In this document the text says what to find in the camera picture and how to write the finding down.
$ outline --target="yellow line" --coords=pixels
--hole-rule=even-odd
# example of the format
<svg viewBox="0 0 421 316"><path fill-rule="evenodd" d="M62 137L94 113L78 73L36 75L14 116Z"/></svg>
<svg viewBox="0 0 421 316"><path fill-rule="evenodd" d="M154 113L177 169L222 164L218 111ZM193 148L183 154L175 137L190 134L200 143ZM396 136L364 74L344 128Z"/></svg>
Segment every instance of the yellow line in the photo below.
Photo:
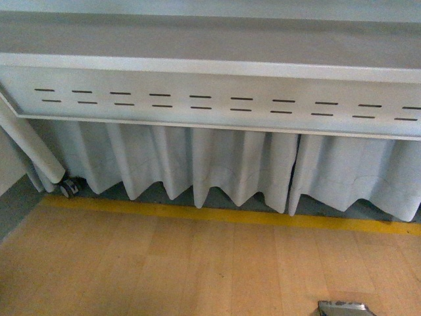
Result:
<svg viewBox="0 0 421 316"><path fill-rule="evenodd" d="M197 209L195 207L140 203L75 197L66 199L63 196L45 196L40 205L62 207L67 209L87 209L113 213L135 213L158 217L177 217L204 221L224 221L231 223L268 224L275 226L292 226L308 228L327 228L356 230L361 232L382 232L389 234L411 234L421 236L421 224L371 221L365 219L339 219L334 217L317 217L263 213L254 211L234 211L229 209Z"/></svg>

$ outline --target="curtain pleat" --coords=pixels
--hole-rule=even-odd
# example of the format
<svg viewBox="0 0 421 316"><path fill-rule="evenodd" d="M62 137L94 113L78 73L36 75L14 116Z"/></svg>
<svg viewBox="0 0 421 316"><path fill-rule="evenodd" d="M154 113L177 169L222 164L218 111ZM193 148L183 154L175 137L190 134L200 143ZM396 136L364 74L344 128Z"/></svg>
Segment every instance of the curtain pleat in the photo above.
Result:
<svg viewBox="0 0 421 316"><path fill-rule="evenodd" d="M303 135L289 213L301 194L346 211L358 199L411 221L421 203L421 142Z"/></svg>
<svg viewBox="0 0 421 316"><path fill-rule="evenodd" d="M290 215L301 194L341 211L367 199L404 221L421 202L421 142L314 135L299 140L296 134L92 122L32 124L71 175L86 178L97 194L123 181L135 199L162 181L170 199L193 185L195 205L202 207L209 189L218 186L236 205L262 192L266 204L280 213L289 194Z"/></svg>

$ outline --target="wheel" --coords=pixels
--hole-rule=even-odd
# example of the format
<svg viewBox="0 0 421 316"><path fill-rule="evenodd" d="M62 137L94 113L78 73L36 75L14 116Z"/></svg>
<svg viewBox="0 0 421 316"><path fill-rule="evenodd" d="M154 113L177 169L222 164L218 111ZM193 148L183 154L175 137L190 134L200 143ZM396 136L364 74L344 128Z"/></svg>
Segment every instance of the wheel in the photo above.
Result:
<svg viewBox="0 0 421 316"><path fill-rule="evenodd" d="M81 189L80 182L77 178L67 178L59 183L60 191L66 198L72 198Z"/></svg>

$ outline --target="light wood flooring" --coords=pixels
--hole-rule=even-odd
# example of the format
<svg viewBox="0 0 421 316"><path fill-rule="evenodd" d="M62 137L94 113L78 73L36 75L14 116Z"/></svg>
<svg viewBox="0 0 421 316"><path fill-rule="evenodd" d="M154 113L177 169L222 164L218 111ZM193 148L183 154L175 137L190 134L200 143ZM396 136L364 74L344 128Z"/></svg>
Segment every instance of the light wood flooring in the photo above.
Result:
<svg viewBox="0 0 421 316"><path fill-rule="evenodd" d="M421 237L36 207L0 245L0 315L421 315Z"/></svg>

